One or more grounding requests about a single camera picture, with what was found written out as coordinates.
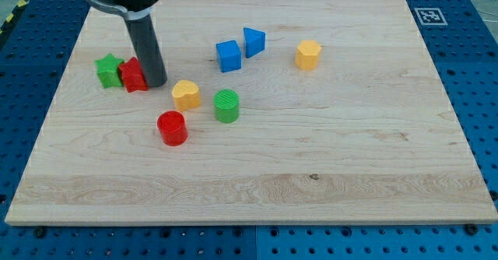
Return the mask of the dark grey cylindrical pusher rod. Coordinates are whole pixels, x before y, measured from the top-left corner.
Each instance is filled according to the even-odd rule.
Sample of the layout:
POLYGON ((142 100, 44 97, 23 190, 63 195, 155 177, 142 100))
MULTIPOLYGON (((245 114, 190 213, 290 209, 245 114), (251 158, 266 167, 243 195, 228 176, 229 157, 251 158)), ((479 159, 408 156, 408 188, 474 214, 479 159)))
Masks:
POLYGON ((125 20, 133 48, 149 87, 160 87, 167 82, 167 72, 150 15, 141 19, 125 20))

